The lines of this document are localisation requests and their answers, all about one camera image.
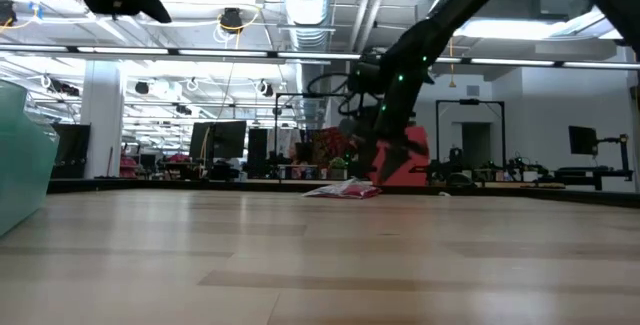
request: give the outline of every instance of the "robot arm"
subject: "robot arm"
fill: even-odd
[[[377,138],[404,138],[404,127],[418,98],[428,68],[446,48],[456,29],[489,0],[447,0],[428,19],[407,30],[382,56],[372,71],[366,61],[355,66],[350,80],[355,92],[384,94],[375,119]],[[626,42],[640,53],[640,6],[634,0],[594,0]]]

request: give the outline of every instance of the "wooden floor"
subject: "wooden floor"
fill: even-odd
[[[107,191],[0,238],[2,325],[640,324],[640,212]]]

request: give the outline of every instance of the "white wall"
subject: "white wall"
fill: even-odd
[[[436,159],[436,100],[468,99],[467,85],[480,86],[478,99],[492,99],[491,83],[485,82],[482,75],[456,75],[454,80],[457,87],[455,88],[449,87],[451,83],[450,76],[441,76],[435,80],[435,85],[424,84],[422,86],[420,96],[414,107],[417,125],[423,126],[427,131],[431,159]],[[500,113],[498,106],[493,108],[496,113]],[[444,160],[445,157],[449,156],[449,149],[452,146],[462,147],[462,126],[460,123],[463,122],[497,124],[497,126],[492,126],[492,134],[495,132],[493,131],[494,127],[498,131],[500,130],[500,118],[485,105],[440,104],[440,160]],[[492,143],[492,150],[496,146],[499,147],[500,145]]]
[[[620,52],[610,61],[625,62]],[[523,68],[492,85],[495,100],[507,103],[507,157],[515,151],[554,170],[567,166],[595,166],[588,155],[572,155],[570,125],[593,127],[598,137],[633,134],[628,90],[629,72]],[[635,164],[634,142],[628,144]],[[599,147],[598,164],[621,168],[620,148]],[[605,190],[635,191],[635,184],[606,179]]]

